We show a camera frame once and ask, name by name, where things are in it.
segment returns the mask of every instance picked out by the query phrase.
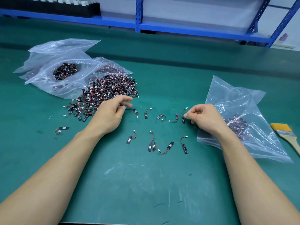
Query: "wooden brush handle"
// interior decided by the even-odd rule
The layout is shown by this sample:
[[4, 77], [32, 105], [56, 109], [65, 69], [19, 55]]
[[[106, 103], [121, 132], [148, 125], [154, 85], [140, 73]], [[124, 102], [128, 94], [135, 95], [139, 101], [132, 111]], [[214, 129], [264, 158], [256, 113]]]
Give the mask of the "wooden brush handle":
[[291, 146], [293, 146], [293, 148], [295, 149], [295, 151], [298, 153], [298, 155], [300, 156], [300, 146], [297, 143], [297, 137], [295, 136], [281, 136], [283, 139], [285, 139], [288, 143], [291, 144]]

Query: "person's left hand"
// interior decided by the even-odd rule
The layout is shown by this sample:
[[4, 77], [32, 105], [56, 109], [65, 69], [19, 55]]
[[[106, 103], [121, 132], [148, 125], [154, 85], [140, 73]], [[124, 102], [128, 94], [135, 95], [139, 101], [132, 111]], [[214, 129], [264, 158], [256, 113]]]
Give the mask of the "person's left hand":
[[121, 122], [126, 109], [125, 106], [132, 107], [132, 104], [128, 102], [132, 100], [133, 98], [130, 96], [118, 95], [113, 99], [102, 102], [86, 130], [99, 137], [114, 131]]

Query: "green table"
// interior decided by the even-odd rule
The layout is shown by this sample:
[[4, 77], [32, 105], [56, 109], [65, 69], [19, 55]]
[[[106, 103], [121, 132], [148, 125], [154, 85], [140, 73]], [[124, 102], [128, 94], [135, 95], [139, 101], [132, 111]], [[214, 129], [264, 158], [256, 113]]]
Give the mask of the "green table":
[[[87, 123], [63, 117], [69, 100], [24, 85], [12, 73], [26, 49], [66, 38], [103, 39], [88, 51], [134, 72], [140, 98], [113, 133], [100, 140], [75, 189], [64, 222], [108, 224], [239, 224], [222, 151], [197, 143], [189, 123], [161, 122], [204, 103], [213, 75], [233, 86], [266, 91], [258, 107], [269, 123], [288, 123], [300, 136], [300, 52], [106, 30], [57, 22], [0, 18], [2, 120], [0, 202], [67, 144]], [[143, 112], [148, 111], [148, 119]], [[60, 136], [59, 126], [70, 126]], [[137, 138], [126, 144], [137, 132]], [[155, 133], [165, 155], [148, 152]], [[180, 139], [189, 154], [184, 154]], [[294, 163], [257, 162], [300, 209], [300, 159], [281, 140]]]

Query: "blue shelf rack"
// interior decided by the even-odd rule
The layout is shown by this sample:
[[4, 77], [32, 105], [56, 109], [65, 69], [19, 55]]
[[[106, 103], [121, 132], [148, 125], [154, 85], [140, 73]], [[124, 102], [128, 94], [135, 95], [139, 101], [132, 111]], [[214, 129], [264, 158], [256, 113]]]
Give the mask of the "blue shelf rack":
[[299, 9], [300, 0], [296, 0], [294, 5], [291, 8], [288, 8], [289, 11], [287, 15], [284, 17], [284, 19], [279, 24], [272, 36], [265, 37], [264, 35], [258, 33], [257, 23], [266, 7], [269, 5], [269, 2], [270, 0], [264, 0], [259, 11], [257, 12], [256, 16], [254, 17], [251, 25], [249, 26], [246, 32], [244, 32], [241, 28], [237, 27], [225, 27], [219, 25], [209, 25], [177, 20], [159, 19], [153, 17], [143, 17], [144, 0], [136, 0], [135, 16], [127, 14], [101, 12], [101, 16], [83, 18], [9, 9], [0, 9], [0, 15], [21, 16], [28, 18], [39, 18], [73, 23], [132, 28], [135, 29], [137, 33], [140, 33], [141, 30], [152, 30], [160, 32], [232, 39], [238, 41], [252, 41], [256, 44], [264, 43], [265, 47], [271, 47], [272, 44], [276, 41], [277, 37], [285, 28], [285, 26], [288, 24], [288, 22]]

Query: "workbench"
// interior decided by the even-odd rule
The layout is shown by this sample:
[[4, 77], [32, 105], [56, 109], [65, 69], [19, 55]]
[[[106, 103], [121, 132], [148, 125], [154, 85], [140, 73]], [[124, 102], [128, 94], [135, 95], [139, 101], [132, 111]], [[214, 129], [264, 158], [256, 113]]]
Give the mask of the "workbench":
[[[39, 90], [13, 71], [27, 49], [51, 40], [100, 40], [88, 50], [132, 71], [140, 98], [120, 126], [93, 151], [62, 222], [100, 224], [240, 224], [222, 151], [197, 143], [197, 127], [179, 120], [185, 107], [204, 103], [213, 75], [235, 87], [263, 90], [258, 104], [269, 123], [287, 123], [300, 136], [300, 52], [224, 42], [138, 34], [32, 19], [0, 18], [2, 120], [0, 202], [63, 148], [90, 121], [64, 117], [70, 100]], [[148, 119], [143, 113], [148, 110]], [[157, 120], [163, 113], [166, 121]], [[60, 126], [69, 126], [61, 135]], [[137, 132], [130, 145], [126, 141]], [[148, 152], [155, 133], [156, 150]], [[183, 136], [188, 154], [184, 154]], [[257, 159], [300, 210], [300, 158], [280, 140], [293, 163]]]

